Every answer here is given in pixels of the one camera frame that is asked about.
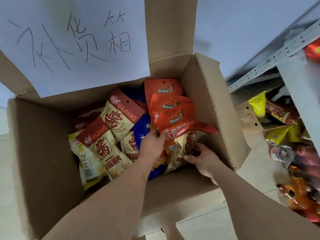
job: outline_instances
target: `person's left arm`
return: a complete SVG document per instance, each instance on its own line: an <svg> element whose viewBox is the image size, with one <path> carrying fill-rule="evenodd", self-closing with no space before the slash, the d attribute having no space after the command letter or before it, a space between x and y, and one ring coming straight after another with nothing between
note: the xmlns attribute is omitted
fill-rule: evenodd
<svg viewBox="0 0 320 240"><path fill-rule="evenodd" d="M128 170L66 214L43 238L131 239L140 220L147 179L160 157L168 131L151 131L142 140L140 156Z"/></svg>

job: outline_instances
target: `forearm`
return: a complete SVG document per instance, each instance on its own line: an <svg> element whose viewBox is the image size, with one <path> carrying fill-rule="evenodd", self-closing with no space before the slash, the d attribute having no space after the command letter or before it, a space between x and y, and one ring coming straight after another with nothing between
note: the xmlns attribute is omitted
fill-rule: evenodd
<svg viewBox="0 0 320 240"><path fill-rule="evenodd" d="M66 214L44 239L131 239L140 220L151 168L148 160L139 158Z"/></svg>
<svg viewBox="0 0 320 240"><path fill-rule="evenodd" d="M259 192L222 162L212 164L211 171L226 198L239 240L305 239L305 232L318 231L316 226Z"/></svg>

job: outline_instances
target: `hand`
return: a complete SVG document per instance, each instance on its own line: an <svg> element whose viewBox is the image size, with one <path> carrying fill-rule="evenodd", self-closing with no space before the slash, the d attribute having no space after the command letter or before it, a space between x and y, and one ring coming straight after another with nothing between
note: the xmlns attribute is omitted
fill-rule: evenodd
<svg viewBox="0 0 320 240"><path fill-rule="evenodd" d="M139 158L144 158L153 165L162 154L168 134L168 129L164 130L160 136L157 130L151 130L141 141Z"/></svg>
<svg viewBox="0 0 320 240"><path fill-rule="evenodd" d="M212 168L215 166L215 164L222 162L218 156L204 144L196 143L196 145L198 149L200 149L201 154L198 157L185 155L183 158L187 162L196 165L197 169L202 175L214 180Z"/></svg>

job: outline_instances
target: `open cardboard box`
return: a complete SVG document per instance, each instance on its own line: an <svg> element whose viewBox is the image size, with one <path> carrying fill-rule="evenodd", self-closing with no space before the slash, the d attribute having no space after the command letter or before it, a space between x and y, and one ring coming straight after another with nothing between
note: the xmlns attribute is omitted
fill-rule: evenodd
<svg viewBox="0 0 320 240"><path fill-rule="evenodd" d="M234 109L240 119L243 133L262 132L286 126L285 124L262 125L256 117L248 101L249 99L257 96L263 91L267 91L271 88L275 88L281 85L284 85L282 78L276 78L261 83L256 83L252 85L250 89L241 89L231 94L231 98L235 106Z"/></svg>
<svg viewBox="0 0 320 240"><path fill-rule="evenodd" d="M197 120L219 132L206 144L223 162L238 170L250 152L224 83L219 62L193 55L197 0L145 0L146 33L152 78L179 78L195 104ZM1 82L17 94L8 102L10 135L14 142L14 177L22 227L30 239L42 238L83 198L84 192L67 135L68 112L106 101L119 85L141 85L141 78L51 97L40 98L27 78L2 53ZM218 189L196 168L187 167L147 183L141 222L161 227L161 212L179 202ZM202 209L194 207L189 214ZM175 216L174 222L183 219ZM139 225L138 235L150 233Z"/></svg>

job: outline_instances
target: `person's right hand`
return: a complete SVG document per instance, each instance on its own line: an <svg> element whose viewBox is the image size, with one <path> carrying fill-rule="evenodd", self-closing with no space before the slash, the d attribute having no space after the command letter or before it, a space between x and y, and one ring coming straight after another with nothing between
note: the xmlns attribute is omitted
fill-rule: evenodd
<svg viewBox="0 0 320 240"><path fill-rule="evenodd" d="M196 145L198 149L200 149L201 154L198 157L185 155L183 158L187 162L196 165L197 169L202 175L214 180L212 168L216 164L222 162L220 161L218 156L204 144L196 143Z"/></svg>

